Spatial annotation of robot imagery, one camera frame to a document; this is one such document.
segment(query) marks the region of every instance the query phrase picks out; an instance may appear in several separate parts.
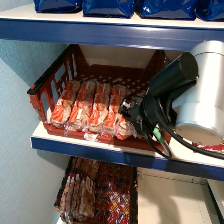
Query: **crate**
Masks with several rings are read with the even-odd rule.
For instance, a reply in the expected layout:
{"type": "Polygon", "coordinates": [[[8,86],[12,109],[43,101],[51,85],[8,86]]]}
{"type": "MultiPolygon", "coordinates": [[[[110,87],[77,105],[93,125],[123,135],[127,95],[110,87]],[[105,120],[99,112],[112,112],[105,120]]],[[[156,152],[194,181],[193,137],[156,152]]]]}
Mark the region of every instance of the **crate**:
{"type": "MultiPolygon", "coordinates": [[[[30,96],[30,102],[33,105],[33,108],[38,110],[39,116],[48,134],[64,136],[64,129],[58,129],[47,122],[42,100],[43,93],[46,96],[51,112],[53,112],[56,103],[53,99],[53,88],[55,88],[57,98],[59,98],[64,85],[70,79],[82,81],[97,79],[97,81],[102,83],[109,82],[112,85],[124,85],[131,92],[128,95],[128,98],[133,99],[139,93],[147,90],[149,81],[164,67],[164,60],[164,51],[157,50],[145,69],[99,64],[90,66],[87,63],[80,46],[69,45],[46,72],[32,85],[27,93],[30,96]],[[57,80],[56,76],[61,68],[64,69],[64,72],[57,80]]],[[[84,140],[84,133],[78,131],[70,132],[67,137],[84,140]]],[[[152,150],[145,140],[134,137],[130,137],[123,141],[116,137],[98,136],[97,138],[98,141],[102,143],[142,150],[152,150]]],[[[163,150],[160,144],[155,143],[155,146],[158,149],[163,150]]]]}

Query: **blue bag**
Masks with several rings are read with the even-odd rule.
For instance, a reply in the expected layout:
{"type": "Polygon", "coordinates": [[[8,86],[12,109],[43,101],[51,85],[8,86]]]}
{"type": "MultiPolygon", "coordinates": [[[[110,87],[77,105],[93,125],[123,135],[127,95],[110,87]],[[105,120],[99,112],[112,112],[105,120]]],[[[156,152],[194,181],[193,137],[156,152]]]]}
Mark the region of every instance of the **blue bag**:
{"type": "Polygon", "coordinates": [[[199,0],[196,14],[205,21],[224,21],[224,0],[199,0]]]}
{"type": "Polygon", "coordinates": [[[142,18],[195,20],[198,0],[139,0],[142,18]]]}
{"type": "Polygon", "coordinates": [[[82,0],[34,0],[36,12],[63,13],[81,9],[82,0]]]}
{"type": "Polygon", "coordinates": [[[136,0],[83,0],[84,16],[130,18],[136,0]]]}

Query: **black cable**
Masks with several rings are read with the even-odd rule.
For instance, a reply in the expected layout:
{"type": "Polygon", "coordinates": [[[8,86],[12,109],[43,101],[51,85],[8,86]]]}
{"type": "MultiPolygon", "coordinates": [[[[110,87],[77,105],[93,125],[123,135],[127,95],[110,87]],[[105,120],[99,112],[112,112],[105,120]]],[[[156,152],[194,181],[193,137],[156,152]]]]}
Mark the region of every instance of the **black cable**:
{"type": "Polygon", "coordinates": [[[200,153],[200,154],[203,154],[203,155],[206,155],[206,156],[210,156],[210,157],[213,157],[213,158],[217,158],[217,159],[223,159],[224,160],[224,154],[221,154],[221,153],[216,153],[216,152],[210,152],[210,151],[207,151],[207,150],[204,150],[204,149],[200,149],[194,145],[191,145],[189,144],[188,142],[184,141],[180,136],[176,135],[167,125],[166,123],[163,121],[163,118],[161,118],[160,114],[159,114],[159,111],[158,111],[158,101],[154,101],[154,109],[155,109],[155,115],[159,121],[159,123],[163,126],[163,128],[174,138],[176,139],[179,143],[181,143],[182,145],[184,145],[185,147],[197,152],[197,153],[200,153]]]}
{"type": "Polygon", "coordinates": [[[172,158],[172,153],[169,149],[166,149],[168,151],[168,154],[169,155],[166,155],[164,153],[162,153],[159,149],[157,149],[153,144],[152,142],[149,140],[149,137],[148,135],[145,133],[145,131],[143,130],[143,125],[142,125],[142,119],[140,120],[140,128],[141,128],[141,131],[142,131],[142,135],[145,137],[146,141],[148,142],[149,146],[155,151],[157,152],[158,154],[160,154],[161,156],[165,157],[166,159],[171,159],[172,158]]]}

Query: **white shelf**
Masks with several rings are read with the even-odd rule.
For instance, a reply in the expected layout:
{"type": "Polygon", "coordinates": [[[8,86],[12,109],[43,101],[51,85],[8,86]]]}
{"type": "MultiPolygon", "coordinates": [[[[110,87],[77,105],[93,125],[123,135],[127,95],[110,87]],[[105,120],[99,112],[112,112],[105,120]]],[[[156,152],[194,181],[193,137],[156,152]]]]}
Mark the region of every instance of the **white shelf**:
{"type": "Polygon", "coordinates": [[[224,218],[224,183],[214,180],[208,180],[208,183],[224,218]]]}
{"type": "Polygon", "coordinates": [[[138,222],[218,224],[207,185],[144,174],[138,178],[138,222]]]}
{"type": "Polygon", "coordinates": [[[83,17],[36,13],[34,5],[0,12],[0,38],[190,51],[205,40],[224,41],[223,22],[83,17]]]}
{"type": "Polygon", "coordinates": [[[173,159],[166,160],[151,151],[49,135],[42,122],[40,122],[31,136],[31,144],[35,149],[67,155],[158,169],[206,179],[224,179],[224,162],[222,160],[194,153],[174,139],[171,139],[170,142],[173,159]]]}
{"type": "Polygon", "coordinates": [[[158,20],[158,19],[141,19],[136,13],[131,19],[121,18],[96,18],[83,17],[83,13],[37,13],[34,10],[34,4],[25,5],[22,7],[10,9],[0,12],[2,19],[20,19],[20,20],[43,20],[43,21],[58,21],[58,22],[81,22],[81,23],[108,23],[108,24],[129,24],[129,25],[146,25],[160,27],[176,27],[176,28],[208,28],[217,29],[224,28],[223,22],[204,22],[200,19],[195,21],[185,20],[158,20]]]}

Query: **wall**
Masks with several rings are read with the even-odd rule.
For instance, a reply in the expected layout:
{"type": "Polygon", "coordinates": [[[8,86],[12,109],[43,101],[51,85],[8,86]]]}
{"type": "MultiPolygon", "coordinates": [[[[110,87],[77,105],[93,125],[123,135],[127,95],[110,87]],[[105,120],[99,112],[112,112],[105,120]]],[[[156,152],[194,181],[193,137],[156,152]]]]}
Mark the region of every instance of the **wall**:
{"type": "MultiPolygon", "coordinates": [[[[32,3],[1,0],[0,11],[32,3]]],[[[29,87],[64,45],[0,40],[0,223],[54,224],[54,200],[69,157],[34,150],[30,136],[39,123],[29,87]]]]}

